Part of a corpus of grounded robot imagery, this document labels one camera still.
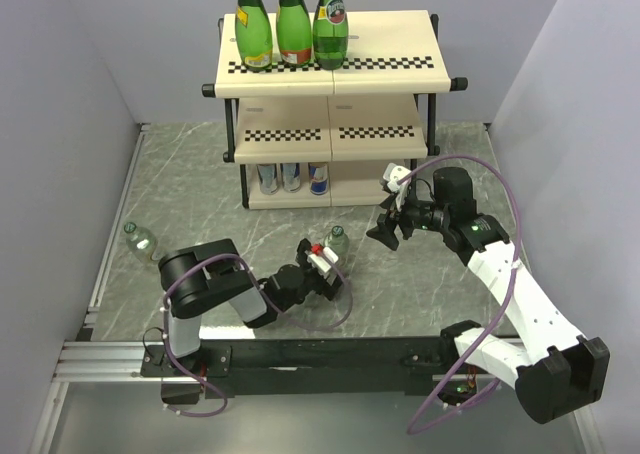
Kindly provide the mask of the clear glass bottle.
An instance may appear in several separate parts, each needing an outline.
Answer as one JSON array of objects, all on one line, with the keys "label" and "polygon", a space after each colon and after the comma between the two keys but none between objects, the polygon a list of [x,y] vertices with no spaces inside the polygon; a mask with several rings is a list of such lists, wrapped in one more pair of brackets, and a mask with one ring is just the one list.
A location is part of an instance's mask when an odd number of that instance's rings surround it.
[{"label": "clear glass bottle", "polygon": [[164,246],[148,228],[128,221],[123,225],[126,245],[131,253],[145,265],[157,265],[166,254]]},{"label": "clear glass bottle", "polygon": [[347,260],[350,240],[342,226],[336,225],[325,235],[324,247],[330,248],[338,256],[338,265],[342,266]]}]

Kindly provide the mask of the blue energy drink can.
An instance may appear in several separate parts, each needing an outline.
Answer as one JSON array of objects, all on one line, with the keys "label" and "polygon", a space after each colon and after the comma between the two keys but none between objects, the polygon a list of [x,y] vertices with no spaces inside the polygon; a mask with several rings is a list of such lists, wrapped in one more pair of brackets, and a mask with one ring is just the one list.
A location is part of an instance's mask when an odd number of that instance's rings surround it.
[{"label": "blue energy drink can", "polygon": [[329,166],[326,162],[308,164],[310,192],[314,195],[324,195],[329,190]]}]

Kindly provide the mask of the silver energy drink can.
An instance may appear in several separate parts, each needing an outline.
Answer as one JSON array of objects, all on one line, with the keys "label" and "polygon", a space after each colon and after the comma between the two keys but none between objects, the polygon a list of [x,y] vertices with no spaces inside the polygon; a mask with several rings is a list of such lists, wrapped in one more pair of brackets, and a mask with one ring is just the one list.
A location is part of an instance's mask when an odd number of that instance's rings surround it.
[{"label": "silver energy drink can", "polygon": [[283,189],[295,193],[301,188],[301,166],[299,163],[282,163],[280,165]]}]

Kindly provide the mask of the clear glass bottle front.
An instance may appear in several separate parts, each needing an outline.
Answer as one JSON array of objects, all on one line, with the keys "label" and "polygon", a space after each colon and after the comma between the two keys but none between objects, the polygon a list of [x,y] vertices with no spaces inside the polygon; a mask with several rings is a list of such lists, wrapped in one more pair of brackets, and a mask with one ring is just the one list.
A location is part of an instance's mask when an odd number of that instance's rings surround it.
[{"label": "clear glass bottle front", "polygon": [[164,246],[148,228],[128,221],[123,225],[126,245],[131,253],[145,265],[157,265],[166,254]]}]

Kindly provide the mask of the green Perrier bottle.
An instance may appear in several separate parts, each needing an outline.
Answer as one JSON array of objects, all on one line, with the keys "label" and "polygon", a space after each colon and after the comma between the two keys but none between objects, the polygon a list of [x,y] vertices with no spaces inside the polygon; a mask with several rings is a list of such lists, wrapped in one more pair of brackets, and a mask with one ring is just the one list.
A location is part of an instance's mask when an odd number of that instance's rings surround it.
[{"label": "green Perrier bottle", "polygon": [[237,0],[235,38],[241,62],[249,71],[271,67],[272,30],[262,0]]}]

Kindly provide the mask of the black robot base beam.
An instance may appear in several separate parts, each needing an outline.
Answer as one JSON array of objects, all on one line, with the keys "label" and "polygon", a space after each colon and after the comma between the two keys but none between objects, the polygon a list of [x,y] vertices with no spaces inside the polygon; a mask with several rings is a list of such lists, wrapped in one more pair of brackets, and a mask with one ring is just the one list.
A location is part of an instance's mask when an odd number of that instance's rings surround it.
[{"label": "black robot base beam", "polygon": [[227,397],[328,393],[427,395],[457,355],[434,336],[203,340],[185,367]]}]

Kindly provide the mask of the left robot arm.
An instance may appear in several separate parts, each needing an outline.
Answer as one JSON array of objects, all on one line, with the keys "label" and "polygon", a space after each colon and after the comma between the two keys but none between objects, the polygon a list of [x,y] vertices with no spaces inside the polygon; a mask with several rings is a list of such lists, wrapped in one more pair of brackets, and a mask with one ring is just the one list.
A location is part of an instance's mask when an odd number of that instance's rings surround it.
[{"label": "left robot arm", "polygon": [[202,316],[218,306],[230,305],[245,326],[257,329],[310,294],[334,299],[343,285],[337,272],[343,258],[340,248],[303,239],[293,264],[257,280],[229,238],[166,254],[158,263],[164,290],[163,337],[169,346],[164,363],[179,376],[205,366]]}]

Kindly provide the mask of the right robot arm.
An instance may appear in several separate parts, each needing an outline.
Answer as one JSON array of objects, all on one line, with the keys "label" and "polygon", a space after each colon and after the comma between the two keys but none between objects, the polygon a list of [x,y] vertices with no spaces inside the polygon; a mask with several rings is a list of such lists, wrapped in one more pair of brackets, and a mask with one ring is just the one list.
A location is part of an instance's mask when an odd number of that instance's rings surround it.
[{"label": "right robot arm", "polygon": [[521,262],[501,224],[477,209],[473,183],[461,167],[433,174],[429,200],[415,197],[408,168],[391,163],[381,184],[384,210],[368,237],[397,250],[417,229],[440,234],[444,244],[500,304],[522,344],[493,335],[491,326],[464,321],[441,332],[439,361],[460,373],[478,367],[513,388],[527,415],[539,424],[597,402],[603,393],[610,352],[588,339],[551,302]]}]

